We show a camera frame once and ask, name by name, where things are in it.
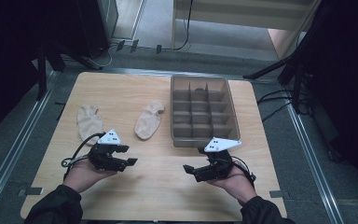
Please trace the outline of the person's right hand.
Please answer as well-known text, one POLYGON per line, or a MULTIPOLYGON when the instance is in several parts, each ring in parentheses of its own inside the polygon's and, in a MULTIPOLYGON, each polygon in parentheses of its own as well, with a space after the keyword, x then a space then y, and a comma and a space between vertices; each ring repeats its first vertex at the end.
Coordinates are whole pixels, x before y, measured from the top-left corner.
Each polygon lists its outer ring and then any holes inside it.
POLYGON ((227 178, 209 180, 208 184, 224 189, 240 205, 245 205, 256 196, 254 187, 246 178, 245 173, 237 166, 231 169, 227 178))

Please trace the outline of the black metal stand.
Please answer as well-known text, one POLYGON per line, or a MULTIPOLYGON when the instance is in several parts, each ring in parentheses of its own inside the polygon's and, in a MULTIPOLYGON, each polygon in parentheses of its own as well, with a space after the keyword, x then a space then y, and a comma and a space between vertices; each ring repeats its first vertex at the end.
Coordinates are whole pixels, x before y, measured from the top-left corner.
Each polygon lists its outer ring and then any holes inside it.
POLYGON ((61 54, 66 54, 76 62, 84 65, 91 70, 101 70, 101 65, 89 63, 80 55, 72 50, 54 41, 43 41, 37 49, 37 74, 38 74, 38 95, 36 100, 39 101, 47 92, 47 73, 46 61, 49 61, 51 67, 56 71, 62 71, 65 67, 61 54))

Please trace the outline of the metal floor rail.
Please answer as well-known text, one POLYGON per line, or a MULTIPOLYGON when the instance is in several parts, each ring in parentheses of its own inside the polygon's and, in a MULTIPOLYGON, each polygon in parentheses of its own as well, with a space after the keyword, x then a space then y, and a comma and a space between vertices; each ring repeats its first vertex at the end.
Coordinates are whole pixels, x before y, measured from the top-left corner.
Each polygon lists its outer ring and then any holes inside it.
POLYGON ((37 101, 36 90, 29 91, 0 124, 0 213, 20 214, 62 109, 55 94, 71 83, 62 72, 50 73, 46 95, 37 101))
POLYGON ((290 104, 288 108, 288 113, 296 130, 297 137, 304 151, 305 158, 309 165, 313 180, 319 191, 321 200, 324 205, 324 209, 327 213, 330 223, 345 224, 343 216, 341 215, 341 212, 338 208, 336 198, 330 188, 330 185, 327 182, 322 166, 319 163, 318 158, 314 152, 313 145, 306 132, 302 119, 294 109, 294 97, 290 92, 287 92, 284 96, 288 97, 287 103, 290 104))

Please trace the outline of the dark cabinet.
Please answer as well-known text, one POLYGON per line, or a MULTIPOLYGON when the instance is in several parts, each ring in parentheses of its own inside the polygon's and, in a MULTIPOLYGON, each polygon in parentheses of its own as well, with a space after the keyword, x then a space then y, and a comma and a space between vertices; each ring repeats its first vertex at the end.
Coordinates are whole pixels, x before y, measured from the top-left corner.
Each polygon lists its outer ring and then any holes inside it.
POLYGON ((98 57, 111 45, 118 20, 116 0, 76 0, 85 43, 82 54, 98 57))

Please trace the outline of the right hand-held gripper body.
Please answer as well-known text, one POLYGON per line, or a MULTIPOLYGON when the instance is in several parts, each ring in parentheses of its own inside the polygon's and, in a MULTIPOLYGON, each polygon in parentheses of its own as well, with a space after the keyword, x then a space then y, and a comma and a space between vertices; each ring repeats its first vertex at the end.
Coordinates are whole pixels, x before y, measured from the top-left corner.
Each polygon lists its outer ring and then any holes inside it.
POLYGON ((241 140, 231 140, 214 137, 204 150, 209 152, 207 166, 196 168, 199 174, 195 175, 198 182, 226 178, 231 171, 234 162, 228 151, 241 145, 241 140))

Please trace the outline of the beige sock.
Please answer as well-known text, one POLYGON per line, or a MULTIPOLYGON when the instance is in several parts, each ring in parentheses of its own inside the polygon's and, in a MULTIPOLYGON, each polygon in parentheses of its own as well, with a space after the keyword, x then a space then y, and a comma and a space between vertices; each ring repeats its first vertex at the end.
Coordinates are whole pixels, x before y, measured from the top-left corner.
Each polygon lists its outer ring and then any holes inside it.
POLYGON ((161 123, 160 113, 164 110, 164 105, 158 101, 151 102, 143 109, 134 128, 136 135, 140 139, 147 140, 153 136, 161 123))
POLYGON ((97 105, 82 105, 77 111, 76 121, 83 141, 93 134, 103 132, 103 119, 98 115, 97 105))

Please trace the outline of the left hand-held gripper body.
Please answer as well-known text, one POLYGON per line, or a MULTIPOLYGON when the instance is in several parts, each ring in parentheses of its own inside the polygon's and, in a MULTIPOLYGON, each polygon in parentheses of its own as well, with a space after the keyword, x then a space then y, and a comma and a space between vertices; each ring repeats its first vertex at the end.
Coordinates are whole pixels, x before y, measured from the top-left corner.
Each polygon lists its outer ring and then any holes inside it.
POLYGON ((114 146, 122 145, 115 129, 104 133, 91 148, 88 158, 96 169, 123 172, 126 167, 119 167, 115 163, 114 146))

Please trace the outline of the black tripod stand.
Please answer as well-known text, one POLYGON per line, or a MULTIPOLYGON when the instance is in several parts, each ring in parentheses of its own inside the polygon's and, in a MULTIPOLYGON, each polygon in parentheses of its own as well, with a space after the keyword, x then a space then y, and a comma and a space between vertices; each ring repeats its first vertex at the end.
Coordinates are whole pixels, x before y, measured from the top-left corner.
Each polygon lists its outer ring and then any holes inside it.
POLYGON ((294 81, 292 107, 297 113, 300 112, 300 81, 303 72, 303 65, 300 62, 300 54, 304 48, 303 43, 299 38, 312 24, 314 12, 320 5, 320 2, 321 0, 310 0, 305 6, 298 7, 302 12, 302 15, 288 30, 269 29, 268 33, 271 35, 271 40, 276 49, 279 61, 251 75, 243 76, 245 79, 257 79, 282 68, 282 71, 278 76, 278 81, 281 85, 286 85, 291 80, 294 81))

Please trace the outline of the grey divided organiser box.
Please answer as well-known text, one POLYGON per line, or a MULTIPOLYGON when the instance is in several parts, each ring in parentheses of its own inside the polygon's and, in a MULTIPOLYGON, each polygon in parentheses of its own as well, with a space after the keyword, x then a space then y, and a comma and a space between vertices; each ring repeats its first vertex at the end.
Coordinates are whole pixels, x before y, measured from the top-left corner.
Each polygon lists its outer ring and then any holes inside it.
POLYGON ((171 77, 171 136, 175 147, 206 147, 214 137, 241 138, 225 78, 171 77))

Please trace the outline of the person's left hand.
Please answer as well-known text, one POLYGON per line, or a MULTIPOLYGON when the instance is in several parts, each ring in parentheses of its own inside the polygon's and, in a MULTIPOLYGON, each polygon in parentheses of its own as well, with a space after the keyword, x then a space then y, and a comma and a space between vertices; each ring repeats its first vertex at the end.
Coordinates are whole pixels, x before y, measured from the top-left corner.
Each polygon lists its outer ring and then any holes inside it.
POLYGON ((76 162, 69 171, 63 184, 74 191, 81 193, 102 179, 116 175, 115 171, 98 170, 89 159, 76 162))

